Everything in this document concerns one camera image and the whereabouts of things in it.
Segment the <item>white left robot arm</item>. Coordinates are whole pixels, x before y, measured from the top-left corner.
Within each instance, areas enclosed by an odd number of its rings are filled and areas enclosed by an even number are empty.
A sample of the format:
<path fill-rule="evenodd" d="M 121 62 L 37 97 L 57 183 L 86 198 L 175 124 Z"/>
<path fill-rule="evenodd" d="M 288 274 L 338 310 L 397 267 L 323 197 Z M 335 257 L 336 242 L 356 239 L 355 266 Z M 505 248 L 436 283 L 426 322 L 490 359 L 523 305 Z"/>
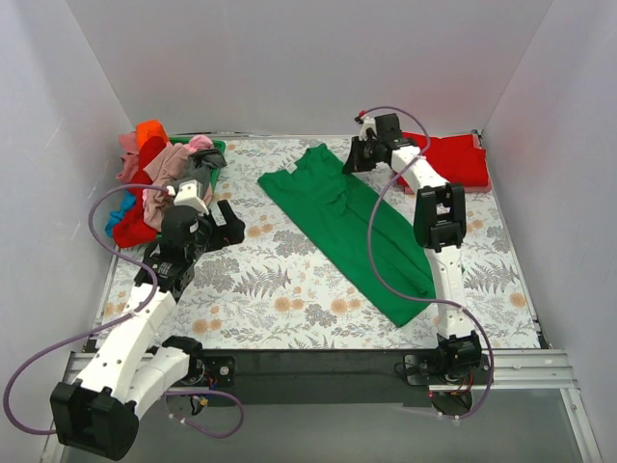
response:
<path fill-rule="evenodd" d="M 169 388 L 197 385 L 206 375 L 202 345 L 192 338 L 170 337 L 151 360 L 142 358 L 193 281 L 200 257 L 244 240 L 245 224 L 228 201 L 217 206 L 223 224 L 186 204 L 167 211 L 159 237 L 144 251 L 118 324 L 75 379 L 59 383 L 51 394 L 61 444 L 119 461 L 132 447 L 143 415 Z"/>

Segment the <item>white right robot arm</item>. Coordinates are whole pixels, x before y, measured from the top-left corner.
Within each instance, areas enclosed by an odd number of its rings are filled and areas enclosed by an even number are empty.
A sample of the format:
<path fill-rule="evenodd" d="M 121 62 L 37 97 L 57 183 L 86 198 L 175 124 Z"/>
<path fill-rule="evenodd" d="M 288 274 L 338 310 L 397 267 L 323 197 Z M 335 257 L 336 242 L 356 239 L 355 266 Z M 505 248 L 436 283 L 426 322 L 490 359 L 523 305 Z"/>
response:
<path fill-rule="evenodd" d="M 465 190 L 438 174 L 426 160 L 430 138 L 426 137 L 426 145 L 420 148 L 403 135 L 399 111 L 393 107 L 389 110 L 376 117 L 366 111 L 356 116 L 361 130 L 352 138 L 342 173 L 370 172 L 385 163 L 395 172 L 387 187 L 402 177 L 416 193 L 414 234 L 428 260 L 434 284 L 435 297 L 427 302 L 437 306 L 439 317 L 435 358 L 417 361 L 416 371 L 454 384 L 471 378 L 482 363 L 481 331 L 469 314 L 464 293 Z"/>

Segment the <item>green t shirt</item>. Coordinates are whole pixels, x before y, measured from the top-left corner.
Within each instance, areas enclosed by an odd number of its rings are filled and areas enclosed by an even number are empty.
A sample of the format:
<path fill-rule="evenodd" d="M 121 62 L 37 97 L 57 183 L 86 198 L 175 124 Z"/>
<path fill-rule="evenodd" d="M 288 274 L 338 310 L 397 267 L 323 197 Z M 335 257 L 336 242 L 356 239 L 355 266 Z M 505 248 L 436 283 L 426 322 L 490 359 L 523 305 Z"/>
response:
<path fill-rule="evenodd" d="M 368 221 L 377 193 L 352 175 L 324 144 L 309 148 L 291 171 L 262 175 L 257 183 L 373 306 L 395 326 L 409 323 L 435 297 L 428 260 L 416 244 L 413 226 L 389 204 L 380 204 L 372 229 L 372 252 L 380 275 L 407 301 L 389 292 L 375 276 L 367 253 Z"/>

